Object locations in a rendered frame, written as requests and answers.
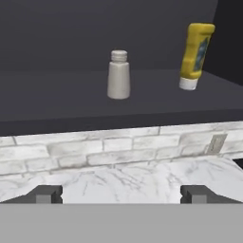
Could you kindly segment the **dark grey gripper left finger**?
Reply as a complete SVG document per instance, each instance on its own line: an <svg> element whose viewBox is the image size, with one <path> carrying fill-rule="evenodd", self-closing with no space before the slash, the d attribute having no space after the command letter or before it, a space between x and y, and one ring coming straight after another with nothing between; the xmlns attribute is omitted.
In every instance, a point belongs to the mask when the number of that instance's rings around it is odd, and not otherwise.
<svg viewBox="0 0 243 243"><path fill-rule="evenodd" d="M5 203L45 203L62 204L63 186L62 185L38 185L29 193L5 200Z"/></svg>

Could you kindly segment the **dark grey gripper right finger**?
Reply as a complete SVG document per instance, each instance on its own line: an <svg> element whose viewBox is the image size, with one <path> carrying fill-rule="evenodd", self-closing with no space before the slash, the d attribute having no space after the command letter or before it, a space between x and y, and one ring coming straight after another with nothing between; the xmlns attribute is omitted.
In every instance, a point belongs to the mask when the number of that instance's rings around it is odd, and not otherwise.
<svg viewBox="0 0 243 243"><path fill-rule="evenodd" d="M186 204L240 204L240 201L214 193L205 185L181 185L180 203Z"/></svg>

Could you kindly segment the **dark grey open cabinet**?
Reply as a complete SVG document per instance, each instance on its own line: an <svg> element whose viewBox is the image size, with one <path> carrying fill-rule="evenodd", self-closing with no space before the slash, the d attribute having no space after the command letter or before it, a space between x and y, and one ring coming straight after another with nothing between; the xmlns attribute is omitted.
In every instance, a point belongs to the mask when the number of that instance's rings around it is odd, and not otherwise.
<svg viewBox="0 0 243 243"><path fill-rule="evenodd" d="M179 88L186 28L238 0L0 0L0 136L243 121L243 50L216 34ZM112 50L130 96L107 96Z"/></svg>

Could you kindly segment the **pale grey shaker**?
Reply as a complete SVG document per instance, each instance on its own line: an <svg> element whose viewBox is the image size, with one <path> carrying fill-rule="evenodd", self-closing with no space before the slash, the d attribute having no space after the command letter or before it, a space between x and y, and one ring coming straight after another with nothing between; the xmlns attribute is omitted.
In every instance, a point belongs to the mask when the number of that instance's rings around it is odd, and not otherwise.
<svg viewBox="0 0 243 243"><path fill-rule="evenodd" d="M115 100L130 96L130 65L125 50L112 50L108 68L107 96Z"/></svg>

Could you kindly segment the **yellow mustard bottle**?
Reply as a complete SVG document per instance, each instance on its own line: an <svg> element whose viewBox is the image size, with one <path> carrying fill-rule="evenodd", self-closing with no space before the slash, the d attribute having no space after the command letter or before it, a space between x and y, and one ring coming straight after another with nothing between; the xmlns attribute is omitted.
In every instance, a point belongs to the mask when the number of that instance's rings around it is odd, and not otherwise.
<svg viewBox="0 0 243 243"><path fill-rule="evenodd" d="M195 90L208 45L215 32L215 25L209 23L191 23L187 29L186 47L180 68L179 87L183 90Z"/></svg>

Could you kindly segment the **grey wall socket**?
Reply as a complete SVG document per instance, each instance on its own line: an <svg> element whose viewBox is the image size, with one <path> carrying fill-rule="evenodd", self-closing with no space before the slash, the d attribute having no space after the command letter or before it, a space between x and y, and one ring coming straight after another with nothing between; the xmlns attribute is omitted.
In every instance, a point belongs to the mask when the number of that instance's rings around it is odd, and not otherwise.
<svg viewBox="0 0 243 243"><path fill-rule="evenodd" d="M209 144L207 153L209 155L218 154L220 152L226 138L227 138L226 134L213 135L211 142Z"/></svg>

